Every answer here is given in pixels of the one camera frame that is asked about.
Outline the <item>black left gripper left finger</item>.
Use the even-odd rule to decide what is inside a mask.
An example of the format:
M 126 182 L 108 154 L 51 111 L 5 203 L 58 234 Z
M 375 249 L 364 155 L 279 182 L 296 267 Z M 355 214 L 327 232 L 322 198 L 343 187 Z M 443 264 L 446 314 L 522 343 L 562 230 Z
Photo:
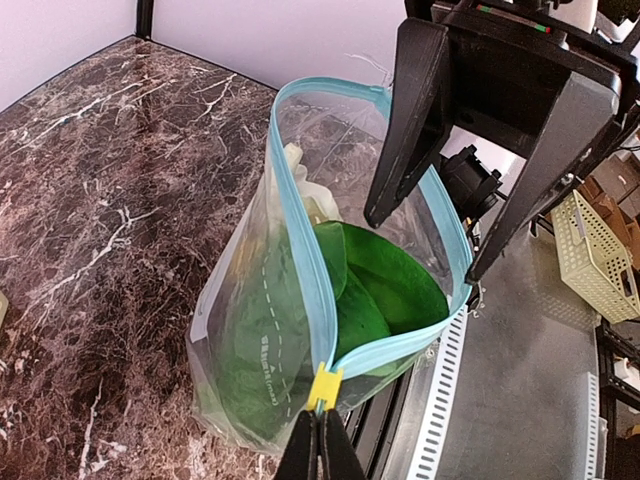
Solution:
M 299 413 L 274 480 L 316 480 L 319 423 L 314 411 Z

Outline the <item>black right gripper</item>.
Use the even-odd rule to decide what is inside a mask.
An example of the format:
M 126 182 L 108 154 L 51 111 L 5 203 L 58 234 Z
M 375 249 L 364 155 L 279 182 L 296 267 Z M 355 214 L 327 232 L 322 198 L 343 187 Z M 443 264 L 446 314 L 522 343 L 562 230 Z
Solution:
M 405 4 L 410 18 L 397 31 L 389 124 L 364 216 L 380 227 L 439 157 L 451 78 L 454 125 L 528 156 L 467 271 L 475 284 L 521 227 L 605 158 L 639 97 L 639 62 L 506 2 L 447 5 L 439 14 L 432 1 Z

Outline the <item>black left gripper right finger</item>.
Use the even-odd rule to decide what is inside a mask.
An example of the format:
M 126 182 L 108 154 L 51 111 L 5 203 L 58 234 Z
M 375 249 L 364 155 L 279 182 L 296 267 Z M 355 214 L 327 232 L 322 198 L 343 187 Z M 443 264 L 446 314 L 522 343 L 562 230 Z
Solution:
M 320 416 L 319 457 L 324 479 L 365 479 L 365 473 L 342 419 L 335 409 L 325 410 Z

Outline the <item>green bok choy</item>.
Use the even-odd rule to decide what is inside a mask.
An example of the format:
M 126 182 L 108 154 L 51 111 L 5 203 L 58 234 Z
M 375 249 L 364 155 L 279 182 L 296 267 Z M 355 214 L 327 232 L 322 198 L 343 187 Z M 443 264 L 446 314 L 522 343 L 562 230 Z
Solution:
M 339 221 L 313 230 L 336 306 L 335 359 L 448 317 L 437 282 L 390 241 Z M 275 442 L 306 402 L 311 338 L 289 242 L 281 237 L 242 288 L 216 365 L 220 401 L 247 441 Z

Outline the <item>clear zip top bag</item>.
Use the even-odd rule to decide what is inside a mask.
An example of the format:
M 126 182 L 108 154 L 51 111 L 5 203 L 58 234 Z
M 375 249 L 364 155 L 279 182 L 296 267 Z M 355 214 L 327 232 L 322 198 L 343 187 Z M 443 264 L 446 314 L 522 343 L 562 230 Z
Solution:
M 359 406 L 398 378 L 437 340 L 466 305 L 465 280 L 472 254 L 453 203 L 434 169 L 379 228 L 370 228 L 363 210 L 388 126 L 391 95 L 330 77 L 293 81 L 277 94 L 266 140 L 258 189 L 200 294 L 187 351 L 194 383 L 194 412 L 216 436 L 267 454 L 280 453 L 298 413 L 306 407 L 317 375 L 338 372 L 340 412 Z M 439 323 L 372 341 L 335 359 L 337 313 L 329 273 L 307 217 L 284 147 L 303 150 L 307 179 L 327 187 L 342 220 L 369 230 L 412 256 L 437 282 L 449 315 Z M 234 427 L 216 383 L 222 342 L 230 332 L 232 308 L 249 276 L 265 265 L 279 238 L 287 238 L 311 335 L 314 377 L 306 402 L 273 443 L 253 444 Z

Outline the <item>white garlic bulb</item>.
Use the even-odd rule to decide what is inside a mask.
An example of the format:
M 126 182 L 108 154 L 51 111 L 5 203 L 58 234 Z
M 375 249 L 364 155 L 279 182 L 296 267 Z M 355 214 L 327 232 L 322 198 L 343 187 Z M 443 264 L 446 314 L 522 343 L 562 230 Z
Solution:
M 308 170 L 301 163 L 303 150 L 293 143 L 288 143 L 284 147 L 284 153 L 311 224 L 317 225 L 326 221 L 341 221 L 339 207 L 332 192 L 327 187 L 307 179 Z

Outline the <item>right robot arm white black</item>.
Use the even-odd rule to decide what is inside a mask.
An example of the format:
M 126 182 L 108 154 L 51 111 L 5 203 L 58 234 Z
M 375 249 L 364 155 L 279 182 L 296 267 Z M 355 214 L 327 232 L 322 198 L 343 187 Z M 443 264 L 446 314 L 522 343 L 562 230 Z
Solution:
M 498 184 L 454 127 L 524 160 L 466 279 L 477 283 L 515 233 L 548 213 L 639 122 L 635 1 L 409 1 L 397 30 L 390 118 L 364 207 L 380 226 L 430 168 L 458 213 L 480 218 Z

